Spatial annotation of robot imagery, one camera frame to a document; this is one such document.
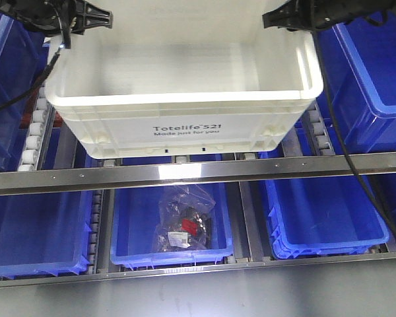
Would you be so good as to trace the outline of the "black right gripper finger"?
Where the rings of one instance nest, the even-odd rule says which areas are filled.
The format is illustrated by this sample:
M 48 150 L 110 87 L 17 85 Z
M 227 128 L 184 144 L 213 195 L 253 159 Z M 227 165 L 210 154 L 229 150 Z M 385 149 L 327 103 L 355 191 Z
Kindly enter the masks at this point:
M 297 9 L 295 6 L 283 5 L 278 9 L 263 14 L 263 27 L 296 29 L 296 14 Z

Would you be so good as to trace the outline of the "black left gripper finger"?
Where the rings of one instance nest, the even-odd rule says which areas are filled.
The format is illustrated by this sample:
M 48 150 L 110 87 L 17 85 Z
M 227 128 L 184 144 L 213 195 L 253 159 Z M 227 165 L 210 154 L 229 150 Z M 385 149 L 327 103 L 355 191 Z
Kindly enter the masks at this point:
M 113 27 L 113 13 L 86 2 L 84 5 L 84 28 Z

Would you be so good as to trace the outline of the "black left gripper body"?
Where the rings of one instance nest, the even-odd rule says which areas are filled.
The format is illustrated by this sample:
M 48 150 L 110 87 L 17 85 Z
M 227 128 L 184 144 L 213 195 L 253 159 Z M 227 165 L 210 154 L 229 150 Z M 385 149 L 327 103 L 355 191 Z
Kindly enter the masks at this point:
M 83 34 L 81 15 L 86 4 L 86 1 L 0 1 L 0 13 L 19 21 L 30 32 L 56 35 L 61 31 L 61 18 L 70 23 L 71 32 Z

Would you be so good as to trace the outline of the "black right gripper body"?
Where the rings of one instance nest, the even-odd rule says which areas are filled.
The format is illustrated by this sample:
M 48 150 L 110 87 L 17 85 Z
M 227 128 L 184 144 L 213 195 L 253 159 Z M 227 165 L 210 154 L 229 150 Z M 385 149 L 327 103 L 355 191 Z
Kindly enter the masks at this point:
M 291 30 L 326 30 L 356 18 L 391 8 L 391 1 L 293 1 L 292 17 L 286 27 Z

